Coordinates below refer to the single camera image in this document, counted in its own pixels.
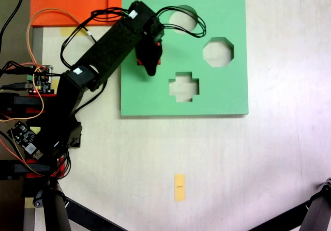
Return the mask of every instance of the yellow sticky note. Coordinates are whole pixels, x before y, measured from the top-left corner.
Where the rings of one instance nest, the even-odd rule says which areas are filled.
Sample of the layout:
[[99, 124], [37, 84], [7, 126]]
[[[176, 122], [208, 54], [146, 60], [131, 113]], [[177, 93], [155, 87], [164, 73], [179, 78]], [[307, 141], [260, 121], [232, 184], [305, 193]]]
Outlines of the yellow sticky note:
[[38, 134], [40, 132], [40, 127], [30, 127], [31, 131], [34, 132], [35, 134]]
[[51, 89], [54, 90], [55, 94], [57, 93], [57, 87], [58, 87], [59, 82], [60, 82], [60, 80], [52, 79]]
[[35, 206], [33, 205], [33, 197], [26, 197], [24, 199], [24, 208], [25, 209], [34, 209]]
[[175, 202], [184, 201], [185, 200], [185, 174], [175, 174], [174, 186], [175, 186]]
[[[70, 36], [71, 33], [75, 30], [76, 27], [60, 27], [61, 36]], [[87, 33], [85, 30], [81, 29], [76, 36], [86, 36]]]

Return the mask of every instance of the black tripod leg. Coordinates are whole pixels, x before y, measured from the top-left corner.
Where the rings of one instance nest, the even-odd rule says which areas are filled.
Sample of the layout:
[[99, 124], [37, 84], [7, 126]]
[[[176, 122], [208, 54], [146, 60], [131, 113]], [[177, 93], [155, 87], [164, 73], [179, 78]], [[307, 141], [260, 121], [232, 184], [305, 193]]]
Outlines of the black tripod leg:
[[270, 221], [267, 221], [260, 226], [251, 229], [250, 231], [291, 231], [302, 224], [308, 211], [309, 205], [310, 202], [306, 201], [305, 203], [300, 204], [299, 206], [296, 206], [295, 208], [290, 209], [283, 214], [280, 214]]
[[312, 201], [300, 231], [327, 231], [330, 217], [329, 200], [321, 195]]
[[47, 231], [71, 231], [63, 196], [54, 189], [45, 189], [42, 196]]
[[127, 231], [79, 203], [67, 198], [67, 213], [70, 220], [91, 231]]

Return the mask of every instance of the metal stand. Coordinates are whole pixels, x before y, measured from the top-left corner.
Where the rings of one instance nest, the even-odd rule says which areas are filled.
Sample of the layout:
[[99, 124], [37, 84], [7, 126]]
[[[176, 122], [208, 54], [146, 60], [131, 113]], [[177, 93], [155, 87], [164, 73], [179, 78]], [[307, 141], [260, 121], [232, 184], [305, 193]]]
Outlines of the metal stand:
[[34, 198], [36, 208], [44, 207], [47, 231], [71, 231], [69, 220], [91, 231], [127, 231], [79, 203], [65, 197], [56, 179]]
[[261, 224], [250, 231], [327, 231], [331, 217], [331, 178], [328, 178], [309, 201]]

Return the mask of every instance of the green board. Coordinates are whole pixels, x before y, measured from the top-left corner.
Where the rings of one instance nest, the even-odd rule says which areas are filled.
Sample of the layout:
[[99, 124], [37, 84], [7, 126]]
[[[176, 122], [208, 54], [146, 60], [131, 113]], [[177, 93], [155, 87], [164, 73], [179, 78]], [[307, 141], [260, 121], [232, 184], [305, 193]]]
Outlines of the green board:
[[[136, 0], [123, 0], [128, 8]], [[121, 115], [242, 115], [248, 114], [245, 0], [139, 0], [154, 12], [165, 6], [187, 5], [205, 21], [207, 35], [194, 38], [165, 30], [163, 55], [156, 75], [150, 77], [137, 65], [133, 50], [122, 63]], [[160, 17], [169, 23], [171, 11]], [[199, 32], [197, 26], [193, 32]], [[212, 67], [203, 59], [203, 49], [223, 39], [233, 48], [233, 59], [225, 67]], [[199, 80], [199, 94], [191, 102], [176, 102], [169, 82], [177, 73], [191, 73]]]

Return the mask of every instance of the white label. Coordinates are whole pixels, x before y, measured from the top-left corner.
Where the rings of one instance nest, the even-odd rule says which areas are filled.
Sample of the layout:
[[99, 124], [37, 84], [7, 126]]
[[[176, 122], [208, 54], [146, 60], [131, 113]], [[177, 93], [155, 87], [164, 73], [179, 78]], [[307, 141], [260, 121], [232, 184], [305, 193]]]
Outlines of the white label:
[[79, 74], [81, 74], [83, 71], [82, 71], [79, 67], [77, 67], [76, 69], [73, 70], [73, 72], [74, 72], [75, 74], [79, 75]]
[[41, 156], [43, 156], [43, 153], [40, 150], [36, 151], [36, 153], [33, 155], [36, 160], [39, 160]]
[[25, 151], [27, 151], [30, 155], [36, 151], [36, 147], [35, 145], [33, 145], [32, 143], [29, 143], [29, 145], [27, 145], [27, 147], [25, 148]]
[[130, 12], [129, 17], [134, 19], [137, 15], [138, 15], [138, 13], [135, 10], [133, 10], [132, 12]]

